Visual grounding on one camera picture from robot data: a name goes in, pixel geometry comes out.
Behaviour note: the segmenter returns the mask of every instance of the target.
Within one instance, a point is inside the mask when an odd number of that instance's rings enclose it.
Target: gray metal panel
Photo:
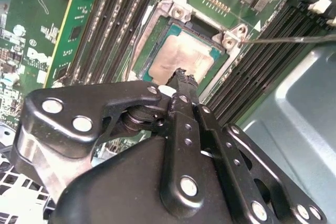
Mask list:
[[[336,223],[336,45],[309,53],[242,128]]]

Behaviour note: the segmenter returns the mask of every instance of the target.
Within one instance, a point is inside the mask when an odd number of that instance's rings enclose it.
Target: screwdriver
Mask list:
[[[242,40],[243,44],[273,44],[273,43],[323,43],[328,41],[336,41],[336,34],[330,34],[319,37],[284,37],[270,39],[251,39]]]

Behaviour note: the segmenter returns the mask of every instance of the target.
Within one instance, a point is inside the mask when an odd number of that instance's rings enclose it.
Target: yellow stripe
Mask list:
[[[63,21],[62,21],[61,29],[60,29],[60,31],[59,31],[59,36],[58,36],[58,39],[57,39],[57,41],[56,41],[56,44],[55,44],[55,47],[54,47],[54,51],[53,51],[53,53],[52,53],[52,57],[51,57],[51,58],[52,58],[52,62],[51,62],[50,67],[48,68],[47,78],[46,78],[46,81],[45,81],[45,83],[44,83],[44,85],[43,85],[44,88],[45,88],[46,85],[47,85],[47,80],[48,80],[48,78],[49,78],[50,71],[51,71],[51,67],[52,67],[53,62],[54,62],[54,59],[55,59],[56,51],[57,51],[57,49],[58,49],[58,44],[59,44],[59,42],[60,42],[60,40],[61,40],[61,38],[62,38],[63,29],[64,29],[64,27],[65,27],[65,23],[66,23],[66,21],[67,21],[67,18],[68,18],[68,14],[69,14],[71,5],[72,5],[72,0],[69,0],[68,6],[67,6],[67,10],[65,11],[64,18],[63,18]]]

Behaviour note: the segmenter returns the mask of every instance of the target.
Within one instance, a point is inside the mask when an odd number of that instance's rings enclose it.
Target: dimm slot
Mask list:
[[[126,21],[128,12],[131,10],[135,0],[124,0],[122,3],[122,6],[118,12],[118,15],[113,23],[113,26],[111,28],[111,31],[108,35],[108,38],[104,42],[106,47],[104,47],[101,51],[101,59],[99,63],[96,65],[94,71],[92,72],[92,82],[91,83],[98,83],[100,80],[103,69],[106,66],[106,63],[108,61],[108,58],[110,56],[110,52],[113,50],[113,47],[115,46],[116,40],[118,35],[120,34],[120,31]]]
[[[94,63],[95,57],[92,56],[93,53],[95,53],[98,50],[98,41],[101,38],[101,36],[103,35],[103,33],[101,32],[101,29],[104,29],[104,27],[106,26],[106,18],[105,15],[112,15],[112,11],[114,10],[114,8],[116,7],[118,3],[118,0],[107,0],[104,8],[102,10],[102,14],[97,23],[95,32],[92,35],[91,38],[91,42],[89,45],[89,50],[88,52],[85,51],[85,48],[83,49],[82,53],[86,54],[86,60],[83,63],[83,66],[81,67],[80,73],[79,73],[79,77],[78,80],[80,82],[85,82],[85,80],[88,77],[88,74],[92,68],[92,65]]]
[[[136,31],[136,28],[139,26],[141,19],[146,11],[147,6],[149,5],[150,0],[141,0],[139,2],[138,8],[136,9],[132,20],[130,22],[129,26],[129,32],[123,37],[122,42],[120,46],[118,47],[117,52],[115,53],[116,58],[113,59],[113,62],[111,64],[111,67],[106,74],[106,77],[104,79],[104,82],[111,82],[113,81],[113,78],[117,72],[117,69],[120,65],[120,62],[123,59],[123,56],[128,48],[128,45]]]
[[[88,44],[90,34],[91,34],[92,29],[94,27],[95,20],[98,16],[97,15],[98,11],[100,10],[100,8],[103,4],[105,4],[104,0],[96,0],[94,5],[93,5],[92,12],[91,12],[89,20],[87,22],[83,37],[80,41],[80,44],[79,44],[78,50],[76,52],[76,55],[75,55],[75,57],[74,57],[74,59],[71,63],[71,66],[68,70],[68,74],[67,74],[67,76],[68,76],[67,82],[68,83],[67,84],[69,84],[69,85],[72,85],[74,83],[76,73],[78,72],[78,69],[81,70],[81,67],[83,67],[82,66],[83,62],[85,62],[86,59],[90,58],[88,54],[85,54],[85,48]]]
[[[328,29],[299,9],[304,9],[301,4],[287,3],[261,37],[313,36]],[[208,103],[220,125],[238,120],[305,48],[302,44],[252,45]]]

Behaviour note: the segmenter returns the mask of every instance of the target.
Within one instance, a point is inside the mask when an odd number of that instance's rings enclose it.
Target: metal screw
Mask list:
[[[92,122],[85,116],[78,116],[72,121],[72,125],[78,131],[87,132],[92,129]]]
[[[176,19],[181,19],[184,15],[184,11],[178,7],[175,7],[173,10],[172,10],[172,15],[174,18]]]
[[[259,220],[262,220],[262,221],[267,220],[266,210],[260,203],[253,201],[251,206],[252,206],[252,210],[254,214],[257,216]]]
[[[237,127],[231,126],[231,129],[234,133],[239,134],[239,129],[237,129]]]
[[[190,146],[190,145],[193,143],[193,141],[191,141],[189,138],[186,138],[186,139],[184,140],[184,143],[185,143],[187,146]]]
[[[204,110],[205,113],[210,113],[211,112],[210,109],[208,109],[206,106],[203,106],[203,110]]]
[[[191,129],[192,129],[191,125],[188,124],[188,123],[186,123],[186,124],[184,125],[184,127],[185,127],[187,130],[189,130],[189,131],[191,131]]]
[[[237,159],[234,159],[233,162],[235,163],[236,166],[240,166],[240,161]]]
[[[42,103],[42,109],[48,113],[56,114],[62,111],[63,105],[59,101],[50,99]]]
[[[188,98],[185,96],[185,95],[181,95],[181,96],[179,96],[180,97],[180,99],[182,100],[182,101],[184,101],[184,102],[188,102]]]
[[[318,218],[319,220],[322,220],[322,217],[320,215],[320,213],[316,210],[315,207],[309,207],[311,213],[316,217]]]
[[[156,90],[155,87],[150,86],[150,87],[148,87],[147,89],[148,89],[149,92],[151,92],[151,93],[153,93],[153,94],[157,94],[157,90]]]
[[[297,209],[299,214],[305,218],[306,220],[309,220],[309,213],[307,212],[306,208],[304,208],[304,206],[302,205],[297,205]]]
[[[182,191],[188,196],[195,196],[197,194],[197,185],[191,178],[181,178],[180,185]]]

